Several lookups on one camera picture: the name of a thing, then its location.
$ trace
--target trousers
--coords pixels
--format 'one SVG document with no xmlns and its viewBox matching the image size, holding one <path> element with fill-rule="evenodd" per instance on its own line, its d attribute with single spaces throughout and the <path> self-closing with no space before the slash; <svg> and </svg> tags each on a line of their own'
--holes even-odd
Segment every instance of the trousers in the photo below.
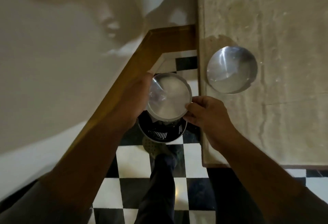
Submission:
<svg viewBox="0 0 328 224">
<path fill-rule="evenodd" d="M 155 159 L 150 187 L 141 200 L 135 224 L 174 223 L 174 159 L 160 154 Z M 263 215 L 230 168 L 208 168 L 216 201 L 216 223 L 265 223 Z"/>
</svg>

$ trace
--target white wall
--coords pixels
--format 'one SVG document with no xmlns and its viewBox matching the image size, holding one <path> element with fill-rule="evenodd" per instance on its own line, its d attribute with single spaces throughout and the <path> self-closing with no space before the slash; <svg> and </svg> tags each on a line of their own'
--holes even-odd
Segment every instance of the white wall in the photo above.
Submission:
<svg viewBox="0 0 328 224">
<path fill-rule="evenodd" d="M 60 159 L 149 28 L 196 0 L 0 0 L 0 200 Z"/>
</svg>

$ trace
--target person's right arm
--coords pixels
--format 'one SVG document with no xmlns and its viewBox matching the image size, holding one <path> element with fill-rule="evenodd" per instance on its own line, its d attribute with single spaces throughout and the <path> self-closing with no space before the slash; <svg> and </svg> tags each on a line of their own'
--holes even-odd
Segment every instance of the person's right arm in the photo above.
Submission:
<svg viewBox="0 0 328 224">
<path fill-rule="evenodd" d="M 266 220 L 286 221 L 300 216 L 304 221 L 313 220 L 318 211 L 322 219 L 328 218 L 326 203 L 236 130 L 223 102 L 207 96 L 194 97 L 186 108 L 184 118 L 202 128 L 211 146 L 226 158 Z"/>
</svg>

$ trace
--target gray sleeve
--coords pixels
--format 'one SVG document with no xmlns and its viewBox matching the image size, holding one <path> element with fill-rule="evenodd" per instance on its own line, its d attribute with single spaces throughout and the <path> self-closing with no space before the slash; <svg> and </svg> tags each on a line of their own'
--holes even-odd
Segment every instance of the gray sleeve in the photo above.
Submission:
<svg viewBox="0 0 328 224">
<path fill-rule="evenodd" d="M 92 210 L 76 213 L 58 203 L 37 182 L 11 208 L 0 214 L 0 224 L 87 224 Z"/>
<path fill-rule="evenodd" d="M 271 224 L 322 224 L 328 223 L 328 204 L 308 188 L 285 207 L 284 215 Z"/>
</svg>

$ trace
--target brown baseboard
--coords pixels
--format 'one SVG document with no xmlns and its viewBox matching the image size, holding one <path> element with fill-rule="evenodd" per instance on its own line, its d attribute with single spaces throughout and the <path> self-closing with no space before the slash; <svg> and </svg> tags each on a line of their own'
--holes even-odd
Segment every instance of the brown baseboard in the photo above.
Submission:
<svg viewBox="0 0 328 224">
<path fill-rule="evenodd" d="M 150 70 L 162 53 L 195 49 L 195 25 L 150 30 L 64 156 L 73 149 L 88 130 L 113 109 L 127 84 L 134 78 Z"/>
</svg>

